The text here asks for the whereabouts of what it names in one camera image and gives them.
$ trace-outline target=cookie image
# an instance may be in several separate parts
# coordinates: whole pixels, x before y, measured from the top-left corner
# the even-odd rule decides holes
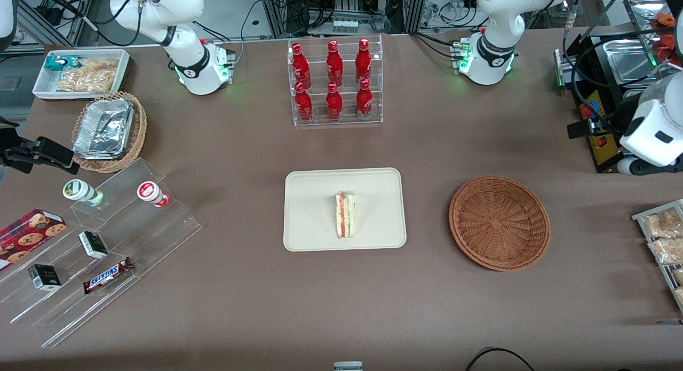
[[[7,252],[10,252],[10,250],[14,249],[14,243],[10,244],[0,244],[0,255],[5,255]]]
[[[19,238],[19,245],[20,246],[32,246],[32,245],[40,242],[42,240],[42,238],[43,238],[42,233],[37,233],[37,232],[36,233],[29,233],[28,235],[24,235],[21,238]]]
[[[43,228],[47,227],[49,222],[50,222],[50,220],[48,218],[46,218],[45,215],[35,214],[29,220],[29,225],[33,228],[37,228],[39,230],[42,230]]]
[[[22,251],[17,252],[16,254],[11,254],[10,257],[7,258],[7,261],[10,263],[17,263],[17,260],[22,259],[22,257],[25,257],[27,254],[29,254],[28,251]]]
[[[59,223],[45,230],[45,234],[48,236],[59,235],[63,230],[66,230],[66,225]]]

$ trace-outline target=plastic bag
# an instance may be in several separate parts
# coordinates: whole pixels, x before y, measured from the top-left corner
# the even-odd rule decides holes
[[[64,67],[59,91],[107,93],[112,89],[118,60],[81,59],[81,67]]]
[[[675,208],[647,215],[643,219],[642,222],[652,238],[675,238],[683,235],[683,220]]]
[[[683,269],[677,269],[673,272],[673,278],[679,286],[683,286]]]
[[[678,303],[681,303],[683,305],[683,287],[676,288],[673,291],[673,296],[676,298]]]
[[[652,254],[660,264],[683,263],[683,238],[659,239],[652,242]]]

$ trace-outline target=white tray with snacks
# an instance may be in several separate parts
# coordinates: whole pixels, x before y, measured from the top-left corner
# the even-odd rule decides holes
[[[638,222],[647,247],[664,274],[666,285],[683,312],[683,199],[631,216]]]
[[[337,236],[336,195],[340,191],[354,194],[354,233],[349,238]],[[396,169],[287,175],[283,243],[289,251],[399,248],[406,239],[401,174]]]
[[[86,59],[115,59],[118,60],[116,73],[112,82],[112,88],[109,92],[70,92],[59,91],[57,83],[61,79],[61,71],[53,71],[41,67],[41,72],[38,73],[36,84],[34,84],[33,94],[37,98],[47,100],[78,100],[78,99],[94,99],[105,96],[106,94],[116,93],[121,88],[121,84],[126,74],[130,55],[125,50],[120,49],[75,49],[75,50],[58,50],[49,51],[45,57],[50,56],[78,56]]]

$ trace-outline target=round brown basket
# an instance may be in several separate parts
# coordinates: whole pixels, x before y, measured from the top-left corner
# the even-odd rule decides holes
[[[135,113],[133,114],[133,124],[130,126],[130,137],[127,146],[127,152],[124,157],[119,160],[85,160],[74,155],[74,160],[81,165],[81,168],[87,169],[88,171],[97,171],[100,173],[112,173],[121,171],[127,166],[131,165],[135,159],[137,159],[142,150],[142,145],[145,142],[145,132],[147,131],[147,115],[145,114],[145,109],[142,108],[140,102],[132,94],[126,92],[117,92],[108,94],[107,96],[102,96],[102,98],[97,98],[95,101],[102,100],[113,100],[113,99],[126,99],[131,101],[135,105]],[[76,135],[81,128],[81,121],[83,121],[83,115],[85,115],[85,108],[81,111],[81,115],[76,121],[76,126],[73,132],[71,132],[71,142],[76,141]]]
[[[538,198],[520,182],[483,176],[463,184],[448,212],[451,232],[470,259],[496,271],[519,271],[548,248],[550,221]]]

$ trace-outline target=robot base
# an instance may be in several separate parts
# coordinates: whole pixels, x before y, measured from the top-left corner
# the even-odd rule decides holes
[[[510,71],[514,55],[510,56],[507,65],[491,67],[488,65],[488,61],[476,50],[476,42],[480,37],[481,33],[475,33],[471,37],[461,38],[458,48],[451,46],[451,55],[463,58],[462,60],[453,60],[453,69],[456,75],[467,76],[476,84],[493,85],[501,81],[503,76]]]
[[[194,94],[210,94],[224,84],[232,84],[232,76],[235,70],[234,52],[228,54],[225,48],[214,44],[205,44],[204,47],[209,51],[209,62],[197,77],[185,77],[176,67],[180,82]]]

